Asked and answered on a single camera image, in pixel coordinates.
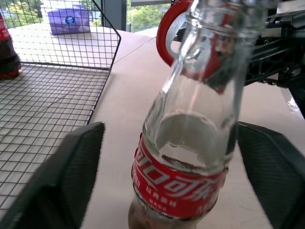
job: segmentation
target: clear glass bottle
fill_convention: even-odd
[[[270,0],[195,0],[170,78],[145,119],[129,229],[193,229],[224,184],[244,78]]]

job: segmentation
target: wire basket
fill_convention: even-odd
[[[89,123],[121,37],[93,0],[0,3],[22,65],[0,81],[1,220],[62,139]]]

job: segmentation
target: white tabletop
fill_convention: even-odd
[[[130,45],[133,38],[131,34],[122,36]],[[169,73],[170,68],[157,53],[155,39],[113,66],[91,120],[105,121],[106,132],[82,229],[128,228],[134,151],[148,109]],[[245,87],[240,120],[283,133],[305,153],[305,121],[288,110],[280,88],[260,83]],[[238,147],[229,169],[216,206],[197,229],[271,229],[246,177]]]

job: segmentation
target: black wire rack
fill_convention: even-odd
[[[22,69],[0,81],[0,220],[36,169],[89,123],[121,37],[91,0],[0,0]]]

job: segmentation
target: purple bag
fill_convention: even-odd
[[[52,35],[90,32],[88,10],[81,5],[48,12]]]

